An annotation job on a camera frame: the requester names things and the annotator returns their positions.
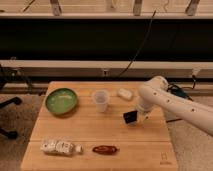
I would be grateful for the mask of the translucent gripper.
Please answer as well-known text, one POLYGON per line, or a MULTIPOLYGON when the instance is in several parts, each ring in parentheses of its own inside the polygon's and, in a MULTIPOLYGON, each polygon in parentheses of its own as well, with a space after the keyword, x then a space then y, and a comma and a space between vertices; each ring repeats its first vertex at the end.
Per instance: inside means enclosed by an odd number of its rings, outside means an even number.
POLYGON ((134 109, 133 111, 137 111, 137 120, 133 123, 130 123, 130 126, 142 125, 148 119, 148 111, 137 109, 134 109))

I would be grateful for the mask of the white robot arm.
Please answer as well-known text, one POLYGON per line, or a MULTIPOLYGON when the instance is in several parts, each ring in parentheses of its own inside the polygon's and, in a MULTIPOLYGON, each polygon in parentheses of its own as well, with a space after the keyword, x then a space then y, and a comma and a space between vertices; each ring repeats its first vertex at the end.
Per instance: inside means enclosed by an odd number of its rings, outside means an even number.
POLYGON ((143 82, 138 88, 135 110, 123 115, 125 122, 135 122, 138 114, 147 117, 153 106, 157 105, 213 137, 213 107, 172 95, 167 89, 168 82, 162 76, 143 82))

